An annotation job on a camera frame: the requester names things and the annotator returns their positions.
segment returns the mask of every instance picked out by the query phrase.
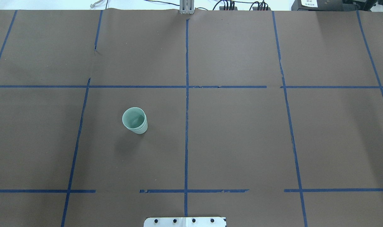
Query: gray metal bracket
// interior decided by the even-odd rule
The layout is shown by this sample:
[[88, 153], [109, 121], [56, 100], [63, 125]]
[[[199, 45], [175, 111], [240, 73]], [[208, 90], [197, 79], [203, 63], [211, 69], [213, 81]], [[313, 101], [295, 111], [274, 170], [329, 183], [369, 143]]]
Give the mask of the gray metal bracket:
[[194, 0], [180, 0], [180, 14], [194, 14]]

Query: white metal plate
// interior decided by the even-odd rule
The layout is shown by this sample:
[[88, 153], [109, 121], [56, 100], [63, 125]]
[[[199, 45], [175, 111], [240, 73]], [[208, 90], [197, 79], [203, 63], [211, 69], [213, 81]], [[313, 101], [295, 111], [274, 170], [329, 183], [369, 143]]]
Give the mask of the white metal plate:
[[144, 227], [226, 227], [225, 217], [147, 218]]

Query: light green cup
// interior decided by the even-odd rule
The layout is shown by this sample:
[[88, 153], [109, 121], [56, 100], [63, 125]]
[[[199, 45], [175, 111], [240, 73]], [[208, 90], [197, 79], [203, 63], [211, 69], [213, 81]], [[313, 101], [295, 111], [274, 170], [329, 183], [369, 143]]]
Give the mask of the light green cup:
[[123, 124], [126, 128], [136, 134], [143, 134], [148, 129], [147, 116], [138, 107], [131, 107], [123, 114]]

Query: sticker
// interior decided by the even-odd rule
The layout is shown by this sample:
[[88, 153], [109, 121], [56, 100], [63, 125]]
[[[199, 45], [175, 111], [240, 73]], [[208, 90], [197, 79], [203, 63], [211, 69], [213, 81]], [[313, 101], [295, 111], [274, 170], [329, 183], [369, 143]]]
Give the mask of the sticker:
[[306, 7], [317, 7], [317, 0], [301, 0], [301, 4]]

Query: vertical blue line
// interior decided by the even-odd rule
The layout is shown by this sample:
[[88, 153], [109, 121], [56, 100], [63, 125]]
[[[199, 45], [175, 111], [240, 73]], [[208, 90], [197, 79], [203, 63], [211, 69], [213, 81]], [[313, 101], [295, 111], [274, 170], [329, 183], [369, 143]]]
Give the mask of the vertical blue line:
[[383, 97], [383, 87], [382, 87], [382, 83], [380, 82], [379, 75], [378, 75], [378, 71], [376, 70], [376, 66], [375, 66], [375, 63], [374, 63], [374, 61], [373, 61], [372, 54], [370, 53], [370, 50], [369, 50], [369, 46], [368, 46], [368, 42], [367, 42], [367, 38], [365, 37], [365, 33], [364, 33], [364, 30], [363, 30], [363, 24], [361, 23], [360, 13], [359, 13], [358, 10], [357, 10], [357, 18], [358, 18], [358, 23], [359, 23], [359, 25], [360, 25], [360, 29], [361, 29], [361, 34], [363, 35], [363, 39], [364, 39], [364, 43], [365, 43], [365, 47], [367, 48], [367, 52], [368, 52], [368, 55], [369, 55], [369, 59], [370, 59], [370, 62], [372, 63], [373, 71], [374, 71], [374, 73], [375, 73], [376, 80], [378, 81], [378, 84], [379, 84], [380, 93], [382, 93], [382, 97]]
[[76, 137], [75, 151], [73, 153], [72, 166], [71, 166], [71, 174], [69, 175], [68, 189], [67, 189], [67, 195], [66, 195], [66, 202], [65, 202], [65, 205], [64, 205], [63, 218], [61, 220], [61, 227], [64, 227], [64, 225], [65, 225], [65, 218], [66, 218], [66, 215], [67, 215], [68, 202], [69, 202], [69, 194], [71, 193], [71, 186], [72, 186], [73, 171], [75, 169], [76, 155], [78, 153], [79, 138], [81, 136], [81, 131], [82, 131], [82, 122], [84, 120], [84, 112], [85, 112], [85, 107], [86, 107], [86, 101], [88, 100], [89, 84], [90, 84], [90, 78], [88, 79], [88, 84], [86, 85], [84, 104], [82, 106], [81, 121], [79, 121], [78, 135]]
[[276, 43], [277, 43], [278, 61], [279, 61], [279, 64], [280, 64], [280, 70], [281, 70], [281, 75], [282, 75], [282, 86], [283, 86], [283, 89], [284, 89], [285, 104], [287, 106], [289, 131], [291, 133], [291, 142], [292, 142], [293, 154], [294, 154], [294, 158], [295, 158], [295, 169], [296, 169], [296, 175], [297, 175], [297, 178], [298, 178], [299, 194], [300, 194], [300, 197], [301, 197], [302, 215], [304, 217], [304, 225], [305, 225], [305, 227], [307, 227], [308, 226], [308, 222], [306, 220], [306, 209], [305, 209], [304, 193], [302, 192], [302, 183], [301, 183], [301, 174], [299, 172], [298, 155], [296, 153], [295, 138], [294, 138], [294, 134], [293, 134], [292, 120], [291, 120], [291, 112], [289, 111], [289, 104], [288, 104], [288, 97], [287, 97], [287, 88], [286, 88], [287, 85], [285, 83], [284, 70], [282, 69], [282, 65], [281, 65], [281, 51], [280, 51], [280, 44], [278, 42], [277, 25], [276, 25], [276, 22], [275, 22], [274, 11], [272, 11], [272, 20], [273, 20], [273, 24], [274, 24], [275, 40], [276, 40]]
[[5, 36], [4, 43], [2, 44], [1, 51], [0, 51], [0, 60], [1, 60], [2, 52], [4, 52], [5, 44], [7, 43], [9, 34], [11, 33], [12, 25], [14, 25], [16, 14], [17, 14], [17, 10], [15, 10], [14, 16], [12, 17], [11, 24], [9, 25], [9, 28], [8, 28], [7, 35]]
[[97, 25], [96, 39], [95, 39], [95, 50], [97, 47], [97, 40], [99, 39], [99, 31], [100, 31], [100, 24], [102, 22], [102, 14], [103, 14], [103, 10], [100, 11], [99, 24]]
[[186, 133], [184, 158], [184, 216], [187, 217], [187, 190], [189, 176], [189, 19], [186, 20]]

